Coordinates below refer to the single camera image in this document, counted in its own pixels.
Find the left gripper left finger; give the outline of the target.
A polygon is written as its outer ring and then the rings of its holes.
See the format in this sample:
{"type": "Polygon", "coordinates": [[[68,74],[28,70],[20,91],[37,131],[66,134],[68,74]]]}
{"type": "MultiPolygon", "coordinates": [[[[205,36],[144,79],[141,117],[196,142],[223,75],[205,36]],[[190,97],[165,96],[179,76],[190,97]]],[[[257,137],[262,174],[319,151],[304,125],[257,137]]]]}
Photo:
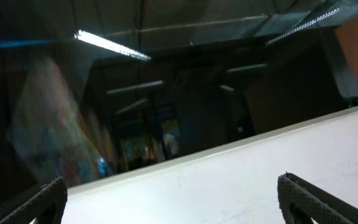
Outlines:
{"type": "Polygon", "coordinates": [[[61,224],[67,199],[64,179],[58,176],[25,196],[16,208],[0,218],[0,223],[61,224]]]}

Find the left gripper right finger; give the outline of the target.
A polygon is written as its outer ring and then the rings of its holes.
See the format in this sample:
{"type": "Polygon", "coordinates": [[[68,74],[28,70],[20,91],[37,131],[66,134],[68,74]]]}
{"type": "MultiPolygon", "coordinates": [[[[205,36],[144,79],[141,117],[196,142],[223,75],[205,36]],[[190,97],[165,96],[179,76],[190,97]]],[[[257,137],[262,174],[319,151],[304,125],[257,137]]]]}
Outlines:
{"type": "Polygon", "coordinates": [[[358,223],[358,208],[292,173],[278,177],[278,202],[286,224],[358,223]]]}

